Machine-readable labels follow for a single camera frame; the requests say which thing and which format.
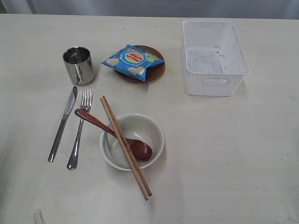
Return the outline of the speckled ceramic bowl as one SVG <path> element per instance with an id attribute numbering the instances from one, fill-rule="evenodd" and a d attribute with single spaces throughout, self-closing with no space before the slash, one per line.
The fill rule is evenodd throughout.
<path id="1" fill-rule="evenodd" d="M 124 114 L 116 118 L 127 140 L 138 140 L 137 144 L 130 141 L 128 144 L 139 167 L 143 169 L 153 164 L 164 147 L 164 136 L 160 126 L 153 119 L 136 113 Z M 131 171 L 118 139 L 106 131 L 100 135 L 100 152 L 112 167 Z"/>

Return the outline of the brown wooden plate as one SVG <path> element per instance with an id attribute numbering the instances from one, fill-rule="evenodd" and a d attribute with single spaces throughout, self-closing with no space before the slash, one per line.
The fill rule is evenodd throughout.
<path id="1" fill-rule="evenodd" d="M 148 51 L 152 54 L 154 54 L 155 56 L 159 57 L 160 59 L 164 60 L 164 57 L 163 55 L 156 49 L 152 48 L 152 47 L 149 47 L 149 46 L 145 46 L 145 45 L 135 45 L 135 47 L 137 48 L 140 48 L 140 49 L 143 49 L 145 51 Z M 148 68 L 147 69 L 147 75 L 146 75 L 146 80 L 145 82 L 150 82 L 154 79 L 157 79 L 159 78 L 160 76 L 163 75 L 165 71 L 165 63 L 163 64 L 160 64 L 160 65 L 157 65 L 155 67 L 151 67 L 151 68 Z M 139 80 L 139 79 L 134 79 L 134 78 L 131 78 L 131 77 L 128 77 L 116 70 L 114 70 L 114 72 L 119 76 L 121 77 L 122 79 L 128 81 L 128 82 L 132 82 L 132 83 L 143 83 L 143 81 Z"/>

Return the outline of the dark wooden spoon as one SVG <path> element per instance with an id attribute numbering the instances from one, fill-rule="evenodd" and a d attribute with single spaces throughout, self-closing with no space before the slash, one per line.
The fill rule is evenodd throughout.
<path id="1" fill-rule="evenodd" d="M 82 118 L 83 120 L 88 121 L 89 123 L 103 129 L 107 133 L 111 134 L 112 136 L 116 137 L 115 132 L 106 126 L 104 123 L 102 123 L 100 120 L 98 120 L 93 115 L 89 114 L 88 112 L 85 112 L 81 109 L 76 109 L 75 114 Z M 127 139 L 127 142 L 130 146 L 130 149 L 136 159 L 139 159 L 141 161 L 149 161 L 150 158 L 153 155 L 151 147 L 142 142 L 141 140 L 135 140 L 135 139 Z"/>

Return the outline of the blue chips bag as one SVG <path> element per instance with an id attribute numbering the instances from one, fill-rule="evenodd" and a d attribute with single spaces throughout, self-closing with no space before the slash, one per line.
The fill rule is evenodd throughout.
<path id="1" fill-rule="evenodd" d="M 147 69 L 163 64 L 164 60 L 144 49 L 128 44 L 101 63 L 125 76 L 144 82 L 147 78 Z"/>

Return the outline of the silver metal fork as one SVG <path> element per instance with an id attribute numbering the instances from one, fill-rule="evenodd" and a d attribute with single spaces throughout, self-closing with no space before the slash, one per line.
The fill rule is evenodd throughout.
<path id="1" fill-rule="evenodd" d="M 92 107 L 92 101 L 93 101 L 93 91 L 91 89 L 84 89 L 82 92 L 80 109 L 85 112 L 90 112 L 91 107 Z M 84 120 L 80 119 L 74 146 L 73 146 L 70 158 L 67 163 L 68 170 L 74 170 L 77 168 L 77 165 L 78 165 L 79 145 L 80 145 L 80 138 L 81 138 L 83 123 L 84 123 Z"/>

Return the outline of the white perforated plastic basket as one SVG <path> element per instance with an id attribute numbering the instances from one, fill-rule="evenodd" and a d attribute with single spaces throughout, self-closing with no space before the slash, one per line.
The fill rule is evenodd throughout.
<path id="1" fill-rule="evenodd" d="M 234 23 L 188 19 L 182 22 L 184 90 L 193 96 L 232 96 L 250 73 Z"/>

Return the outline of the shiny steel cup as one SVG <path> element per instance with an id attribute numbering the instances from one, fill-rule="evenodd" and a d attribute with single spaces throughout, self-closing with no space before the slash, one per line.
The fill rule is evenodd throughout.
<path id="1" fill-rule="evenodd" d="M 90 51 L 74 46 L 63 53 L 63 61 L 73 84 L 86 85 L 95 79 Z"/>

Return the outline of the silver table knife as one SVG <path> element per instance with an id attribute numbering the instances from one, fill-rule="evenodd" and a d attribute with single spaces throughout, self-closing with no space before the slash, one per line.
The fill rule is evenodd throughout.
<path id="1" fill-rule="evenodd" d="M 77 94 L 78 94 L 78 89 L 77 89 L 76 86 L 74 86 L 72 91 L 71 91 L 71 94 L 69 96 L 69 99 L 67 101 L 67 104 L 66 104 L 66 107 L 65 107 L 65 110 L 64 110 L 64 113 L 63 113 L 63 116 L 62 116 L 62 119 L 61 119 L 61 122 L 60 122 L 60 125 L 59 125 L 59 128 L 58 128 L 58 131 L 56 133 L 56 136 L 55 136 L 55 139 L 54 139 L 54 142 L 53 142 L 53 145 L 52 145 L 49 157 L 48 157 L 48 162 L 53 162 L 54 159 L 55 159 L 55 156 L 57 154 L 58 147 L 59 147 L 59 144 L 60 144 L 63 132 L 64 132 L 64 128 L 65 128 L 65 125 L 66 125 L 66 122 L 67 122 L 67 119 L 68 119 L 68 117 L 69 117 L 69 115 L 70 115 L 70 113 L 71 113 L 71 111 L 72 111 L 72 109 L 75 105 L 75 102 L 76 102 L 76 99 L 77 99 Z"/>

